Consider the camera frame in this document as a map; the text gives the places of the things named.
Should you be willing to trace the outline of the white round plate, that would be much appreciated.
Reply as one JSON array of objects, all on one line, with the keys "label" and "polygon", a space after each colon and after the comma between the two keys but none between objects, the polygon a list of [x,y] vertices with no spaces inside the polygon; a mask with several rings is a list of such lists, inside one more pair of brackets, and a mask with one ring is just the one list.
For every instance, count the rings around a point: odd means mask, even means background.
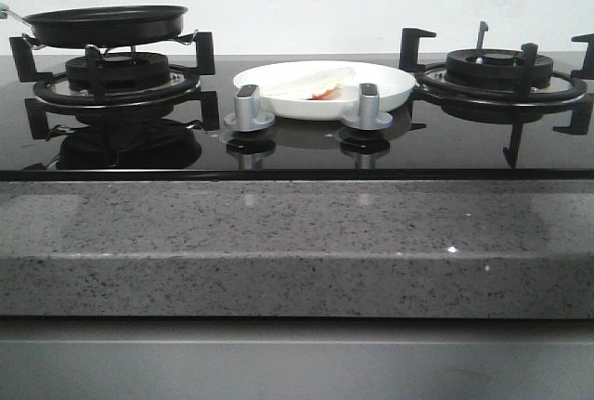
[{"label": "white round plate", "polygon": [[[265,97],[260,91],[264,85],[340,67],[353,67],[354,78],[323,99]],[[389,112],[406,102],[416,80],[410,73],[392,67],[344,60],[304,60],[268,64],[242,71],[233,79],[233,84],[237,88],[246,84],[258,85],[265,110],[279,117],[309,121],[339,120],[344,112],[357,110],[359,85],[363,83],[377,85],[380,110]]]}]

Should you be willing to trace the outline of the black frying pan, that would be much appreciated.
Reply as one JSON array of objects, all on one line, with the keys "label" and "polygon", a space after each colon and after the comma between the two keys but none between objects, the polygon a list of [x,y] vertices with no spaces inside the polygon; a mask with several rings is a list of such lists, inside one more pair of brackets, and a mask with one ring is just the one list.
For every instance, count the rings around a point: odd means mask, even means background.
[{"label": "black frying pan", "polygon": [[186,14],[184,6],[105,6],[43,12],[19,20],[43,45],[120,47],[175,39]]}]

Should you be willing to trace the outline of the black glass gas cooktop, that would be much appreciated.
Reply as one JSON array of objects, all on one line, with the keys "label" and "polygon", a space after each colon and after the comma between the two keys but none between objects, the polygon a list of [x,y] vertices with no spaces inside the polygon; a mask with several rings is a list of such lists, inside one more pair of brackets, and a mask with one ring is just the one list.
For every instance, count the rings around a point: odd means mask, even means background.
[{"label": "black glass gas cooktop", "polygon": [[233,77],[262,57],[221,57],[199,93],[172,107],[108,113],[52,108],[1,59],[5,181],[589,179],[593,98],[553,112],[462,108],[412,97],[393,125],[357,132],[338,122],[277,119],[224,127]]}]

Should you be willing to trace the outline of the silver stove control knob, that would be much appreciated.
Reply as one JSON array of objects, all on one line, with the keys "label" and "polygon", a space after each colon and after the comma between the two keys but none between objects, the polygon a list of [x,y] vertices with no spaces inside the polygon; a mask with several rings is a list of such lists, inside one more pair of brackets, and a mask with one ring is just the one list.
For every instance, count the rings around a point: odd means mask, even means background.
[{"label": "silver stove control knob", "polygon": [[376,131],[389,128],[393,116],[380,111],[380,95],[375,84],[359,85],[357,110],[346,111],[341,118],[344,125],[361,131]]},{"label": "silver stove control knob", "polygon": [[249,133],[264,130],[275,122],[275,115],[264,110],[259,86],[243,85],[234,97],[235,111],[224,118],[226,127],[235,132]]}]

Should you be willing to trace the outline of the black pan support grate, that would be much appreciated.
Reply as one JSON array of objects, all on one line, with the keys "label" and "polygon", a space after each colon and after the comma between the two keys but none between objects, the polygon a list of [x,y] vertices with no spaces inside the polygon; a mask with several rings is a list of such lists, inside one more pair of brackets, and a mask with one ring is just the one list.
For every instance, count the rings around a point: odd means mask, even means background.
[{"label": "black pan support grate", "polygon": [[36,69],[35,40],[25,34],[12,37],[10,45],[19,80],[33,84],[41,102],[65,109],[111,110],[169,103],[200,91],[200,79],[215,74],[213,35],[194,32],[181,37],[196,48],[196,65],[173,64],[152,52],[100,51],[88,45],[84,54],[71,58],[61,73]]},{"label": "black pan support grate", "polygon": [[574,42],[585,43],[582,66],[569,73],[557,71],[554,60],[538,52],[538,45],[519,49],[484,47],[488,25],[479,25],[476,47],[454,50],[445,60],[419,63],[420,40],[436,34],[419,28],[401,33],[398,68],[413,74],[414,95],[439,105],[463,109],[505,111],[564,111],[587,98],[593,79],[593,35],[577,35]]}]

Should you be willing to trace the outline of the black round gas burner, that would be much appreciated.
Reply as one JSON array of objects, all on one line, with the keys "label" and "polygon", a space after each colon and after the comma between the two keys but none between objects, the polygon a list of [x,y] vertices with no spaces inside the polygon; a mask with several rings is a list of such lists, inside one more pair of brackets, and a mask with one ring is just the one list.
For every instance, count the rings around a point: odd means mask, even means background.
[{"label": "black round gas burner", "polygon": [[486,90],[511,91],[523,77],[525,54],[508,49],[460,49],[449,52],[445,80]]},{"label": "black round gas burner", "polygon": [[[91,75],[85,57],[69,59],[65,68],[70,89],[91,90]],[[131,92],[170,81],[168,58],[150,52],[107,54],[99,62],[97,72],[106,92]]]}]

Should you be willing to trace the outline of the grey cabinet drawer front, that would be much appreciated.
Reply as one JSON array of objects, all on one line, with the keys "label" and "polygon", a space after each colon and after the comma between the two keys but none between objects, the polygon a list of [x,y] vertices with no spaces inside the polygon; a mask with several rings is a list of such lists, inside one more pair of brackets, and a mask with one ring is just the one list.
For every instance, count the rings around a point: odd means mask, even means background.
[{"label": "grey cabinet drawer front", "polygon": [[1,323],[5,399],[589,399],[589,321]]}]

